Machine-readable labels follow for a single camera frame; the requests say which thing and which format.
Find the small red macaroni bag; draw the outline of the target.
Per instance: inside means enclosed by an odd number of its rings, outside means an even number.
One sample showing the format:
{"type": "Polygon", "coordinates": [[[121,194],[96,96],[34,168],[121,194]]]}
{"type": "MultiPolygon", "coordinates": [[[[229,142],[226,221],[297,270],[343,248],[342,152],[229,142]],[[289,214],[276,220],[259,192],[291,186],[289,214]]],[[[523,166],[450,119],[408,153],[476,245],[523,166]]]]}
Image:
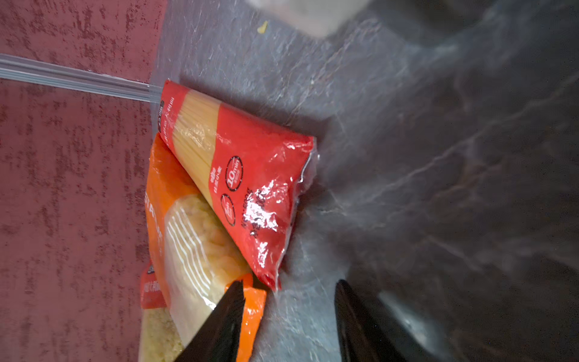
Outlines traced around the small red macaroni bag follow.
{"type": "Polygon", "coordinates": [[[183,345],[151,262],[141,274],[140,307],[142,322],[138,362],[175,361],[183,345]]]}

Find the orange pasta bag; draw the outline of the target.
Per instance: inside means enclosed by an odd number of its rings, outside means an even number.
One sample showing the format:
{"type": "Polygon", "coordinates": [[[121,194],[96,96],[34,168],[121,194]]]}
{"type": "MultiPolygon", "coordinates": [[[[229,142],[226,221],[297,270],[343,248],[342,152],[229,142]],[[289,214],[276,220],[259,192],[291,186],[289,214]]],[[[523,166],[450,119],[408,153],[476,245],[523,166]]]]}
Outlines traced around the orange pasta bag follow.
{"type": "Polygon", "coordinates": [[[149,253],[168,310],[183,342],[190,342],[234,281],[244,284],[239,361],[249,361],[267,292],[211,206],[157,135],[145,194],[149,253]]]}

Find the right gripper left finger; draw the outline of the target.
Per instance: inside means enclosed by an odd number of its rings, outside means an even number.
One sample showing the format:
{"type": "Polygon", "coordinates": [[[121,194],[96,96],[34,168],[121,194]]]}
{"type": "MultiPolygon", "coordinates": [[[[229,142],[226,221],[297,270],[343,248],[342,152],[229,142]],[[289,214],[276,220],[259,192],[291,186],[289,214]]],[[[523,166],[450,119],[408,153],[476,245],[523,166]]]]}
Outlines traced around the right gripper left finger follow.
{"type": "Polygon", "coordinates": [[[244,306],[243,283],[235,281],[175,362],[236,361],[244,306]]]}

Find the red spaghetti bag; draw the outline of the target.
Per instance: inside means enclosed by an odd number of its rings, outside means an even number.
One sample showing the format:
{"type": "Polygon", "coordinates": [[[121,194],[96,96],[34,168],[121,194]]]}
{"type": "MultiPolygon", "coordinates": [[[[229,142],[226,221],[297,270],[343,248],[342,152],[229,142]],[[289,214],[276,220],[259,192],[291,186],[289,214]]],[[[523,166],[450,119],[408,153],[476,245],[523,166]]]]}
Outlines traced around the red spaghetti bag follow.
{"type": "Polygon", "coordinates": [[[170,80],[158,130],[256,277],[280,290],[299,197],[319,160],[316,138],[170,80]]]}

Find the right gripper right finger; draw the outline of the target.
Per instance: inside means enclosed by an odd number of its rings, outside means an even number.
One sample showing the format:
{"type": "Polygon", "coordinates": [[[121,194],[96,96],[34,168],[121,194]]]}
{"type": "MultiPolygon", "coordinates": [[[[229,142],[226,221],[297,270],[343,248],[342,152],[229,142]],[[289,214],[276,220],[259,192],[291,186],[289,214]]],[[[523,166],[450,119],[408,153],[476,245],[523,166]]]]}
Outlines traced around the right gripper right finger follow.
{"type": "Polygon", "coordinates": [[[334,306],[342,361],[406,361],[346,280],[336,284],[334,306]]]}

